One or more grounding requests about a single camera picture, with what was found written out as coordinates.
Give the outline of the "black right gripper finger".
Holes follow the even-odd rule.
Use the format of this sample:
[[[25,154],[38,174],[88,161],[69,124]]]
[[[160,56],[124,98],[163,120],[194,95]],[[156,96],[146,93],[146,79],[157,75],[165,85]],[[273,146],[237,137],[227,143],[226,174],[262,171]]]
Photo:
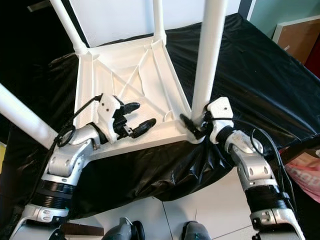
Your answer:
[[[189,119],[185,114],[180,114],[180,119],[183,121],[185,128],[193,135],[194,139],[199,140],[203,137],[203,133],[199,130],[198,126],[195,125],[192,119]]]

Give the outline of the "white plastic table top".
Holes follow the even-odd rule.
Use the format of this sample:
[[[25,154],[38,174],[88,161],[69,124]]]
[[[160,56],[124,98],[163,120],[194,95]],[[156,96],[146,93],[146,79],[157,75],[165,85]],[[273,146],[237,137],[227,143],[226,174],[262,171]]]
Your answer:
[[[125,115],[130,128],[149,119],[157,123],[140,137],[102,144],[90,155],[91,160],[187,140],[180,114],[190,115],[191,107],[161,41],[134,39],[89,48],[80,55],[74,107],[80,114],[73,121],[78,128],[99,122],[97,109],[103,94],[114,96],[121,104],[140,103],[139,109]]]

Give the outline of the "black plastic cover sheet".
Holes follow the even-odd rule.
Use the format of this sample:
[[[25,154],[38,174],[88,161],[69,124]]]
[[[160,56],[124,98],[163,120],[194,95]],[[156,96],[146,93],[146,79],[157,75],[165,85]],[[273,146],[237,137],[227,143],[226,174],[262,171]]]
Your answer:
[[[22,102],[59,130],[74,111],[78,58],[62,55],[23,71]],[[320,78],[240,14],[226,17],[213,87],[234,117],[265,130],[278,148],[320,146]],[[1,121],[7,155],[1,175],[1,219],[22,213],[41,178],[47,149]],[[174,142],[90,162],[73,195],[70,217],[91,217],[148,197],[177,201],[228,174],[229,154],[209,142]]]

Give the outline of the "dark wooden table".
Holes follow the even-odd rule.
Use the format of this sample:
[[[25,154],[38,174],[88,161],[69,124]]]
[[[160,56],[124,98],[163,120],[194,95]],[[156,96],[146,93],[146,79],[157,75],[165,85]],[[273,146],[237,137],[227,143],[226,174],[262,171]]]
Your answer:
[[[293,144],[279,151],[282,162],[286,165],[289,162],[300,157],[302,154],[308,154],[311,157],[320,159],[320,135],[309,138],[298,144]]]

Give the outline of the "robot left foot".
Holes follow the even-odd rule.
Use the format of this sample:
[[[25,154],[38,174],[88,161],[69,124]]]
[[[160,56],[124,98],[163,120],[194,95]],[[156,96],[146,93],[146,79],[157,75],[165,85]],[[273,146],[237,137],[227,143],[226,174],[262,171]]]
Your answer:
[[[146,233],[141,221],[120,217],[119,224],[108,230],[102,240],[146,240]]]

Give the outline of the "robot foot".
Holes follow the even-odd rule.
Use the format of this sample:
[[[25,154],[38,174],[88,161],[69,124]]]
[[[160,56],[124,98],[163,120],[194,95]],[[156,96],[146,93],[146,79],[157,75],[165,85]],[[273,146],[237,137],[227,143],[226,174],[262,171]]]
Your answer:
[[[119,224],[108,230],[102,240],[146,240],[146,233],[141,221],[120,217]]]
[[[188,221],[182,227],[180,240],[212,240],[206,227],[198,221]]]

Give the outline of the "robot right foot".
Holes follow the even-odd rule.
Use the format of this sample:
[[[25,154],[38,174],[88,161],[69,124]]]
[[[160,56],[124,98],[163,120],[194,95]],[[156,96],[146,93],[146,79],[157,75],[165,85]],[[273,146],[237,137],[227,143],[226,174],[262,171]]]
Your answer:
[[[180,240],[212,240],[206,227],[198,221],[188,221],[182,227]]]

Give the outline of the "brown wooden table foot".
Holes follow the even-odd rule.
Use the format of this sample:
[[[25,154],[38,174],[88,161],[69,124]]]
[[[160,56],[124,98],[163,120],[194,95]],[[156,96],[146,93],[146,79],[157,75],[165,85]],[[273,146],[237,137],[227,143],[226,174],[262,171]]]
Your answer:
[[[103,235],[105,235],[105,229],[103,227],[79,224],[75,222],[65,222],[59,228],[63,233],[65,233],[65,235],[70,236],[103,237]]]

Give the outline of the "red plastic bag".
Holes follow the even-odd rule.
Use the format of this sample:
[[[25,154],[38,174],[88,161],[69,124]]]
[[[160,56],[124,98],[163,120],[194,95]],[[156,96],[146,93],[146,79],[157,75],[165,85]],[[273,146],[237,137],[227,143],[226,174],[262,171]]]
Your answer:
[[[320,204],[320,158],[302,153],[286,163],[285,169],[303,192]]]

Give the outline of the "brown wooden cabinet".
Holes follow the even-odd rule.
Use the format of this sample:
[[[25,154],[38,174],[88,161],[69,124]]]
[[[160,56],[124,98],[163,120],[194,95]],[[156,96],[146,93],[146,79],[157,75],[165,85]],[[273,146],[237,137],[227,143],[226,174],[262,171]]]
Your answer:
[[[304,64],[320,36],[320,14],[278,23],[272,37],[278,46]]]

